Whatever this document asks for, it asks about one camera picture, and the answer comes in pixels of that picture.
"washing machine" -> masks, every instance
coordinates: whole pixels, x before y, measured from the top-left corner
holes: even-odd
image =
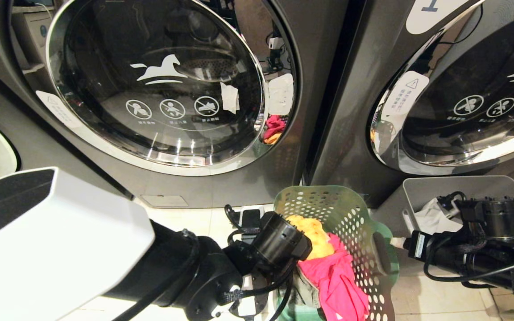
[[[111,193],[129,194],[64,138],[56,140],[42,119],[29,116],[26,106],[0,81],[0,177],[18,170],[58,166]]]
[[[367,1],[304,175],[377,207],[407,177],[514,163],[514,0]]]
[[[302,177],[347,5],[0,0],[0,79],[152,207],[270,203]]]

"white sticker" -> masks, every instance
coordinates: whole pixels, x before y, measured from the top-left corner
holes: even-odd
[[[282,75],[269,81],[269,114],[285,116],[291,112],[293,103],[293,78],[291,74]]]
[[[59,120],[65,124],[65,126],[68,128],[78,128],[83,126],[83,123],[73,115],[73,113],[65,106],[65,104],[63,104],[61,98],[40,90],[35,91],[35,94],[37,94],[43,104],[47,106],[53,115],[59,118]]]
[[[383,115],[408,114],[429,83],[429,78],[415,71],[408,71],[402,75],[386,99]]]
[[[406,20],[411,34],[422,34],[463,6],[468,0],[416,0]]]
[[[231,85],[220,82],[222,89],[223,110],[230,111],[234,114],[239,110],[239,91]]]
[[[416,258],[422,258],[422,252],[424,251],[424,241],[426,237],[423,234],[418,235],[418,243],[416,244],[416,253],[414,255]]]

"yellow cloth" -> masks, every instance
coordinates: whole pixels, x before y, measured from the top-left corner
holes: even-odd
[[[263,142],[265,142],[265,144],[272,145],[272,144],[277,143],[277,140],[279,140],[279,137],[281,137],[280,132],[278,132],[277,134],[273,134],[273,136],[267,138]]]
[[[296,226],[297,230],[301,231],[311,240],[312,251],[307,257],[307,260],[324,258],[334,254],[334,248],[328,242],[330,237],[324,232],[323,225],[318,219],[304,218],[300,215],[291,215],[287,217],[289,223]]]

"pink clothing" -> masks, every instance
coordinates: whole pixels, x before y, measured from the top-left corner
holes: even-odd
[[[265,130],[265,134],[263,135],[263,139],[267,140],[269,137],[277,134],[278,132],[283,132],[285,129],[285,122],[281,120],[281,116],[273,115],[267,118],[267,130]]]
[[[301,272],[319,289],[320,306],[327,321],[364,321],[368,296],[354,283],[352,257],[338,236],[328,233],[335,253],[298,262]]]

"laundry basket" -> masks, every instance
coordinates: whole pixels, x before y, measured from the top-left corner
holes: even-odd
[[[366,320],[394,320],[390,292],[398,280],[398,259],[390,246],[392,233],[384,224],[370,219],[357,193],[342,186],[288,187],[277,195],[275,212],[285,218],[294,214],[316,218],[326,232],[338,235],[352,256],[355,282],[368,295]],[[298,308],[289,319],[299,319]]]

